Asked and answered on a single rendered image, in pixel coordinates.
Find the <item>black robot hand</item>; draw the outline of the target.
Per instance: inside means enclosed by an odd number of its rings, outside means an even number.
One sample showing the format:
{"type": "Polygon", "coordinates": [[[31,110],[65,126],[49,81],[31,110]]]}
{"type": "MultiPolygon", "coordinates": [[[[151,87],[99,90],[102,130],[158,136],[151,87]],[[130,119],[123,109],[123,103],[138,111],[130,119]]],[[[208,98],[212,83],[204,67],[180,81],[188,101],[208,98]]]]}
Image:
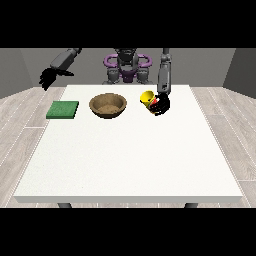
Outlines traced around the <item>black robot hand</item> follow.
{"type": "Polygon", "coordinates": [[[39,83],[42,85],[42,88],[47,91],[58,76],[73,76],[73,73],[66,70],[46,68],[40,75],[39,83]]]}
{"type": "Polygon", "coordinates": [[[170,109],[170,99],[166,93],[156,95],[157,102],[149,107],[149,110],[155,115],[159,116],[164,114],[170,109]]]}

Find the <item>yellow cup with melon print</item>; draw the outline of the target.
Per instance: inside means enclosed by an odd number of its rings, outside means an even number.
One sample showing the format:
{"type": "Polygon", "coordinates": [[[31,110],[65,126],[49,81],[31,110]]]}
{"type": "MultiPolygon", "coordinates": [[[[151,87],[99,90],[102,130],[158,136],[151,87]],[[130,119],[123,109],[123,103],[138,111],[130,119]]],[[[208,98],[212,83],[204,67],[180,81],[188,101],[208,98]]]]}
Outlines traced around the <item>yellow cup with melon print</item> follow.
{"type": "Polygon", "coordinates": [[[155,93],[151,90],[144,91],[140,96],[140,102],[145,105],[145,107],[152,113],[155,111],[151,110],[151,107],[157,103],[155,93]]]}

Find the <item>green square pad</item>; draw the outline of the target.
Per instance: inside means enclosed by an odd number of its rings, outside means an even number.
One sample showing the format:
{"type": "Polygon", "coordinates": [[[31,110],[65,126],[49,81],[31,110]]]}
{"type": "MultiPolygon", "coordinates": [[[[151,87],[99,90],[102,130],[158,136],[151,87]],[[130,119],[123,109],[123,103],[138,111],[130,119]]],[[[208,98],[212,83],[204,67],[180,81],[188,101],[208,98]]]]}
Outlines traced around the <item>green square pad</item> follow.
{"type": "Polygon", "coordinates": [[[78,101],[54,101],[46,114],[46,118],[73,119],[78,106],[78,101]]]}

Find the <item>brown wooden bowl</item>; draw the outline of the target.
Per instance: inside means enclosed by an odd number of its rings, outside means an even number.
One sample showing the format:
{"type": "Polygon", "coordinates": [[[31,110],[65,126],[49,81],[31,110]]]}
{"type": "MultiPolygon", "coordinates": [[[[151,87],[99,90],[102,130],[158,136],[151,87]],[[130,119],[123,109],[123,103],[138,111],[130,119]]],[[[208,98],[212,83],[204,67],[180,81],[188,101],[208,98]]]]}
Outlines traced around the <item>brown wooden bowl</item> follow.
{"type": "Polygon", "coordinates": [[[126,108],[126,99],[114,93],[104,93],[93,97],[89,102],[91,111],[100,118],[118,117],[126,108]]]}

